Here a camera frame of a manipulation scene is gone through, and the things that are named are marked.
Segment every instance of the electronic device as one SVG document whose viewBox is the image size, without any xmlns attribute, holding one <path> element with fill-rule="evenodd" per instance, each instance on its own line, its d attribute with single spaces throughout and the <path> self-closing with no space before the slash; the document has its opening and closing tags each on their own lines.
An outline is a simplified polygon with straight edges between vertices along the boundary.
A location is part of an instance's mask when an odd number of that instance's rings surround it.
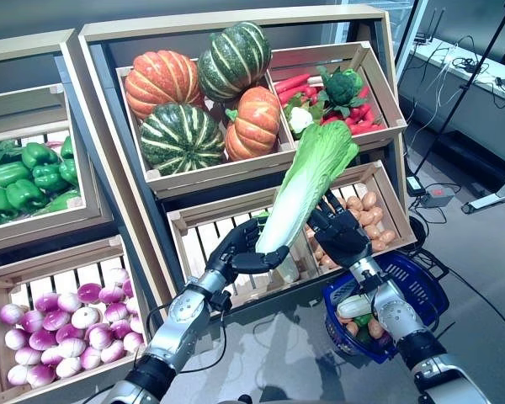
<svg viewBox="0 0 505 404">
<path fill-rule="evenodd" d="M 441 208 L 454 198 L 455 192 L 451 188 L 445 188 L 441 185 L 433 189 L 427 189 L 427 193 L 421 198 L 423 208 Z"/>
</svg>

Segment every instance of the metal stand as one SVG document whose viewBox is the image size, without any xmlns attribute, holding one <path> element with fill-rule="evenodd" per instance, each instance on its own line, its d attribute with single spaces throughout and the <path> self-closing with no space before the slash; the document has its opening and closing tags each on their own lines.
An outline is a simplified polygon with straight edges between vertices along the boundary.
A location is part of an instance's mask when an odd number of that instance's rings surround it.
<svg viewBox="0 0 505 404">
<path fill-rule="evenodd" d="M 477 210 L 482 210 L 489 208 L 493 205 L 501 204 L 505 202 L 505 184 L 495 193 L 474 200 L 473 202 L 468 202 L 462 205 L 461 209 L 467 215 L 476 212 Z"/>
<path fill-rule="evenodd" d="M 449 115 L 447 116 L 447 119 L 445 120 L 444 124 L 441 126 L 441 129 L 439 130 L 438 135 L 434 138 L 434 141 L 432 142 L 432 144 L 428 148 L 428 150 L 425 153 L 422 161 L 419 163 L 419 165 L 417 166 L 417 169 L 413 173 L 414 176 L 417 176 L 417 173 L 419 172 L 419 170 L 423 166 L 424 162 L 427 160 L 428 156 L 430 156 L 430 153 L 432 152 L 432 150 L 433 150 L 436 142 L 441 137 L 441 135 L 444 134 L 445 128 L 447 128 L 447 125 L 449 124 L 449 122 L 453 118 L 453 115 L 455 115 L 456 110 L 458 109 L 460 103 L 464 99 L 464 96 L 466 95 L 466 93 L 470 89 L 471 84 L 475 81 L 476 77 L 479 75 L 479 72 L 481 71 L 482 64 L 484 63 L 484 61 L 486 60 L 486 58 L 490 54 L 490 51 L 492 50 L 492 47 L 496 43 L 497 37 L 501 34 L 504 26 L 505 26 L 505 15 L 503 16 L 503 19 L 502 19 L 501 23 L 499 23 L 499 26 L 497 27 L 496 32 L 492 36 L 492 39 L 490 40 L 490 43 L 488 44 L 488 47 L 486 48 L 484 54 L 482 55 L 481 59 L 477 63 L 475 71 L 473 72 L 473 74 L 471 75 L 471 77 L 467 81 L 467 83 L 464 85 L 464 87 L 462 87 L 462 93 L 460 94 L 460 96 L 456 100 L 456 103 L 454 104 L 453 108 L 449 112 Z"/>
</svg>

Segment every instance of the squash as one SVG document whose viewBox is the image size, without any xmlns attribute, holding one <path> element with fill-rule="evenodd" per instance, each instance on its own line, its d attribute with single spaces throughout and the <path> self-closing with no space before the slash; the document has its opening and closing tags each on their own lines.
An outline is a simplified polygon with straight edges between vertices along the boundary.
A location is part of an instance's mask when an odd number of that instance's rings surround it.
<svg viewBox="0 0 505 404">
<path fill-rule="evenodd" d="M 159 104 L 195 104 L 204 108 L 196 64 L 170 50 L 147 52 L 135 58 L 133 70 L 125 78 L 125 97 L 141 120 Z"/>
<path fill-rule="evenodd" d="M 263 31 L 244 22 L 214 35 L 211 47 L 199 58 L 202 92 L 217 102 L 234 99 L 268 69 L 271 47 Z"/>
<path fill-rule="evenodd" d="M 279 133 L 280 104 L 263 87 L 249 88 L 239 101 L 237 111 L 226 110 L 234 122 L 226 130 L 226 152 L 234 162 L 269 154 Z"/>
<path fill-rule="evenodd" d="M 141 125 L 142 156 L 161 175 L 219 164 L 224 145 L 218 124 L 192 105 L 158 105 Z"/>
</svg>

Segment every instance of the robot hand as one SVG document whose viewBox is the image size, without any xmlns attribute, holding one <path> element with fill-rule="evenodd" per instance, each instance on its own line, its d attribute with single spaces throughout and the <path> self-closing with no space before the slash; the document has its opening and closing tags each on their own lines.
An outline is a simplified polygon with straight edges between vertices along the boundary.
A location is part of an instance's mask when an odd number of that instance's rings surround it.
<svg viewBox="0 0 505 404">
<path fill-rule="evenodd" d="M 277 268 L 290 250 L 287 246 L 267 254 L 254 251 L 267 219 L 267 216 L 253 217 L 231 230 L 211 253 L 206 269 L 220 272 L 231 284 L 238 274 L 262 274 Z"/>
<path fill-rule="evenodd" d="M 372 254 L 370 239 L 331 190 L 325 196 L 329 204 L 321 199 L 320 209 L 312 211 L 307 223 L 326 254 L 338 265 L 349 268 Z"/>
</svg>

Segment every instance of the cauliflower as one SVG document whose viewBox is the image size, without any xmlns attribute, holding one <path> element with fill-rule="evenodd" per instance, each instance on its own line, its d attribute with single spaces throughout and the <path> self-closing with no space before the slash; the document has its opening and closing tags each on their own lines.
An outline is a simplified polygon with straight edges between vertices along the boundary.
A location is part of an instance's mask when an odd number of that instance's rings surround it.
<svg viewBox="0 0 505 404">
<path fill-rule="evenodd" d="M 294 133 L 301 133 L 308 125 L 312 123 L 312 115 L 306 109 L 294 107 L 290 111 L 289 124 Z"/>
</svg>

